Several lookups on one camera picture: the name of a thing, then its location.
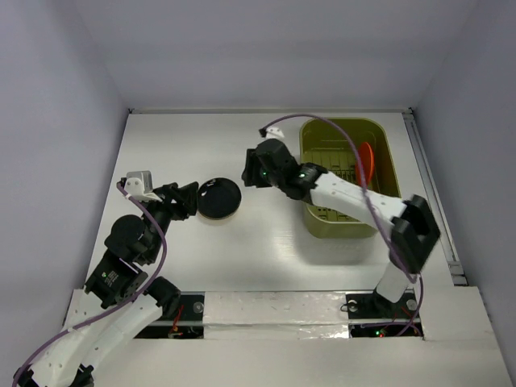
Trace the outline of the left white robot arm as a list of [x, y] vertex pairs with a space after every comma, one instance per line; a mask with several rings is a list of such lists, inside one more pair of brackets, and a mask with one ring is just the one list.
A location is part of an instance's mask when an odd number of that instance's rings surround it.
[[118, 182], [139, 210], [111, 226], [106, 250], [77, 290], [62, 330], [36, 349], [13, 377], [14, 386], [92, 386], [108, 356], [149, 323], [177, 315], [181, 291], [160, 275], [166, 232], [198, 210], [197, 182], [149, 189], [136, 177]]

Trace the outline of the orange plate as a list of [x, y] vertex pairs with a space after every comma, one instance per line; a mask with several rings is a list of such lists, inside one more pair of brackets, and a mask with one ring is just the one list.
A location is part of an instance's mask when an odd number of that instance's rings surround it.
[[361, 185], [362, 179], [364, 179], [366, 185], [369, 185], [375, 169], [375, 157], [372, 146], [368, 142], [363, 142], [358, 148], [358, 154], [360, 159], [355, 165], [357, 185]]

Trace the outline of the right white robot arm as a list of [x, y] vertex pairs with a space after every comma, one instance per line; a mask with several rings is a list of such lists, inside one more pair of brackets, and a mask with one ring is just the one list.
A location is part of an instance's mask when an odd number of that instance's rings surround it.
[[345, 181], [321, 165], [299, 164], [278, 139], [246, 151], [242, 179], [246, 186], [274, 186], [288, 198], [335, 210], [376, 229], [388, 247], [389, 263], [368, 303], [381, 316], [400, 307], [408, 285], [439, 242], [440, 230], [425, 198], [386, 196]]

